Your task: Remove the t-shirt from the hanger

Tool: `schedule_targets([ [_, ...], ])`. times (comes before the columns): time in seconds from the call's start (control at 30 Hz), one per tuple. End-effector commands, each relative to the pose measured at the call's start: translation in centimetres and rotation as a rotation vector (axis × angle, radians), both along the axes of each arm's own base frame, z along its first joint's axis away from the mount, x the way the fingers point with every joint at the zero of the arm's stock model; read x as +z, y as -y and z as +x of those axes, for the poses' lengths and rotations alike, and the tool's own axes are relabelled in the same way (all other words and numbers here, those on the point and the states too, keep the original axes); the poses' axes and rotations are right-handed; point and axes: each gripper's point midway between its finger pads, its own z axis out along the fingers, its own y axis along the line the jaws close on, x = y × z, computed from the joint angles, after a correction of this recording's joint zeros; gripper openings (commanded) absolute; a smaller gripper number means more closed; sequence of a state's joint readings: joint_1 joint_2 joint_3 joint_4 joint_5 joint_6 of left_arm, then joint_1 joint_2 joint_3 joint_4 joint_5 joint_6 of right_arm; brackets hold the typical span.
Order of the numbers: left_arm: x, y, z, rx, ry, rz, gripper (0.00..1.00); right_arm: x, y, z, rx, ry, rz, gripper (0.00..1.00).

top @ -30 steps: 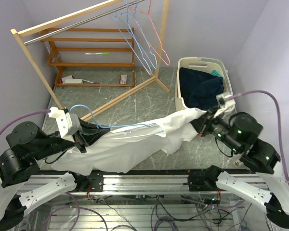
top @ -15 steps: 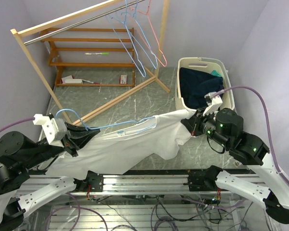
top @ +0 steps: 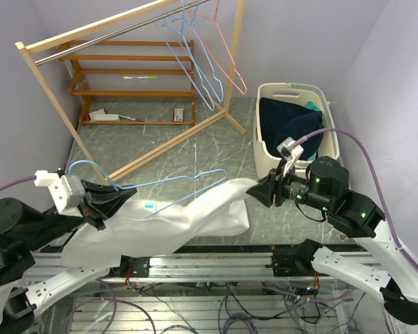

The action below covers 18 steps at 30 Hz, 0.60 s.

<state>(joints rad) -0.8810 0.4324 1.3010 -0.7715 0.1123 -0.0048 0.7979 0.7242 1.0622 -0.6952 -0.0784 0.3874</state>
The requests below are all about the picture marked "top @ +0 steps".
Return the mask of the white t shirt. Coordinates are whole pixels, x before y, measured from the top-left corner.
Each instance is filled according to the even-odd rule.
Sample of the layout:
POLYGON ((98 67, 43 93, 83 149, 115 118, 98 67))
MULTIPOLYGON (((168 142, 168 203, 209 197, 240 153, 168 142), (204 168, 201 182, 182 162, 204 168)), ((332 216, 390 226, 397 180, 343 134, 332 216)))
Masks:
POLYGON ((97 230, 80 227, 64 247, 65 267, 117 267, 123 256, 174 253, 195 237, 232 237, 249 229, 245 201, 257 182, 235 178, 207 190, 187 205, 130 197, 97 230))

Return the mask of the navy blue t shirt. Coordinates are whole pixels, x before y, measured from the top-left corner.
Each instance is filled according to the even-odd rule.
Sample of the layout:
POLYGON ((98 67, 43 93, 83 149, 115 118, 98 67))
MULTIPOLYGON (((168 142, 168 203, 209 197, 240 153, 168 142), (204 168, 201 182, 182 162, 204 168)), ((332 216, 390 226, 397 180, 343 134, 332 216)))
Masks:
POLYGON ((324 127, 323 112, 266 97, 259 100, 259 119, 262 139, 273 157, 281 156, 277 146, 288 137, 296 141, 324 127))

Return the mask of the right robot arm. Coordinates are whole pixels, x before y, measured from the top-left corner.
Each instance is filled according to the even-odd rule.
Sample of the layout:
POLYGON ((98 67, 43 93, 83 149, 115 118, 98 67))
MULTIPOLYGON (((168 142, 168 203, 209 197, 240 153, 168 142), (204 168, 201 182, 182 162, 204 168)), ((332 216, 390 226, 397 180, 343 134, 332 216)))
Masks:
POLYGON ((305 177, 272 169, 247 190, 266 207, 292 200, 320 210, 327 221, 362 246, 381 269, 348 260, 317 241, 304 240, 296 248, 292 268, 305 276, 315 271, 338 278, 374 296, 404 324, 418 325, 418 262, 409 262, 390 235, 388 218, 372 199, 350 190, 349 172, 330 158, 317 158, 305 177))

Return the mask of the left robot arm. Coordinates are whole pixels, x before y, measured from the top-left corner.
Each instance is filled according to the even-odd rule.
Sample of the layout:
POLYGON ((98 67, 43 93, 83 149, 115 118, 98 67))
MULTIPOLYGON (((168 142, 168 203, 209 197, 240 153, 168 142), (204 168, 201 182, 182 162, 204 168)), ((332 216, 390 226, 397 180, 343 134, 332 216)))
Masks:
POLYGON ((126 256, 112 252, 105 257, 103 267, 87 261, 37 287, 18 287, 18 281, 35 264, 34 251, 80 226, 94 232, 104 230, 105 219, 114 216, 137 192, 116 191, 87 181, 81 181, 79 190, 72 194, 62 194, 65 186, 61 180, 53 186, 55 198, 67 201, 71 215, 62 215, 55 207, 39 212, 18 199, 0 199, 0 333, 22 333, 35 317, 69 293, 108 273, 121 276, 127 271, 126 256))

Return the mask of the blue hanger of teal shirt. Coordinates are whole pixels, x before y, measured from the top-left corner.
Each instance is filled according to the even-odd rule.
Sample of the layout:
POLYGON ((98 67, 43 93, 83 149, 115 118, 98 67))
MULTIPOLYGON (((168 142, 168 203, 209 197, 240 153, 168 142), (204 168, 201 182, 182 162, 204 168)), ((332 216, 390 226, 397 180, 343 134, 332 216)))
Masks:
POLYGON ((203 40, 201 39, 200 35, 198 34, 198 32, 196 31, 195 28, 195 19, 196 19, 196 14, 198 13, 198 8, 199 8, 199 3, 200 1, 196 1, 195 4, 195 11, 192 14, 187 14, 187 9, 186 9, 186 5, 184 1, 181 1, 181 5, 182 5, 182 14, 181 17, 179 18, 175 18, 172 20, 172 22, 174 21, 180 21, 180 30, 179 30, 179 34, 181 34, 181 36, 183 37, 183 40, 185 39, 184 37, 184 32, 185 32, 185 26, 188 26, 191 28, 194 36, 196 37, 196 39, 199 41, 202 51, 206 57, 207 63, 210 66, 210 69, 212 71, 212 74, 210 75, 212 77, 212 79, 207 78, 207 76, 205 75, 205 73, 203 72, 203 70, 199 67, 198 63, 196 62, 194 56, 190 56, 194 67, 197 71, 197 74, 200 78, 201 81, 201 87, 205 90, 207 96, 209 97, 210 103, 206 102, 205 98, 202 96, 203 100, 205 101, 206 105, 213 110, 215 107, 215 102, 212 98, 211 93, 215 96, 215 98, 217 99, 218 102, 222 102, 224 99, 224 87, 222 84, 222 81, 217 77, 211 57, 209 55, 208 49, 206 48, 206 46, 203 43, 203 40))

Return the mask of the teal t shirt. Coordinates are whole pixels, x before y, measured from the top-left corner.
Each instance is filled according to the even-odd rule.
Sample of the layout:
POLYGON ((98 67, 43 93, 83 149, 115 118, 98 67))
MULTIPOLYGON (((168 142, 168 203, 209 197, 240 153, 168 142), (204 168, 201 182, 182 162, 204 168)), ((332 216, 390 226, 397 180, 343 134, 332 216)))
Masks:
POLYGON ((321 112, 322 111, 322 109, 321 108, 319 108, 314 102, 312 102, 312 101, 308 101, 305 105, 304 105, 304 107, 306 108, 306 109, 308 109, 308 110, 311 110, 311 111, 318 111, 318 112, 321 112))

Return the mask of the blue hanger of navy shirt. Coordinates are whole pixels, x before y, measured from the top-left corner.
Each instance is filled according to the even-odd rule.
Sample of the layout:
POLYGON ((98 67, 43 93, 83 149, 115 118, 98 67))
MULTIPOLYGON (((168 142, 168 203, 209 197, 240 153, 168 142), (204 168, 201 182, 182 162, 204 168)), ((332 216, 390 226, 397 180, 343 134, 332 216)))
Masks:
MULTIPOLYGON (((178 33, 179 30, 180 30, 180 21, 172 22, 173 19, 181 17, 181 14, 182 14, 182 5, 181 5, 181 1, 180 1, 180 7, 178 8, 178 12, 176 14, 173 14, 171 19, 169 19, 167 17, 163 18, 159 22, 154 23, 154 26, 157 29, 157 32, 162 37, 163 41, 165 42, 168 50, 171 52, 171 55, 178 62, 179 67, 182 70, 190 69, 190 70, 194 71, 194 74, 185 74, 185 76, 189 79, 189 82, 191 83, 193 89, 195 90, 195 93, 197 94, 198 97, 201 98, 201 101, 205 104, 205 106, 210 111, 214 111, 215 107, 214 107, 213 110, 211 110, 206 105, 205 101, 202 98, 202 96, 203 96, 205 98, 206 102, 211 104, 210 100, 209 100, 209 97, 207 96, 205 90, 201 87, 200 78, 199 78, 199 76, 197 74, 197 71, 194 67, 194 64, 193 64, 193 62, 190 58, 190 56, 194 56, 194 58, 195 58, 195 55, 194 55, 194 52, 192 51, 191 43, 190 43, 190 41, 187 40, 185 33, 188 30, 190 30, 191 36, 192 37, 195 37, 195 36, 194 36, 191 28, 188 27, 188 26, 185 26, 185 32, 184 32, 185 39, 183 40, 183 37, 181 36, 181 34, 178 33)), ((214 102, 216 102, 217 99, 215 98, 215 96, 212 93, 211 93, 211 95, 212 95, 212 98, 213 98, 214 102)))

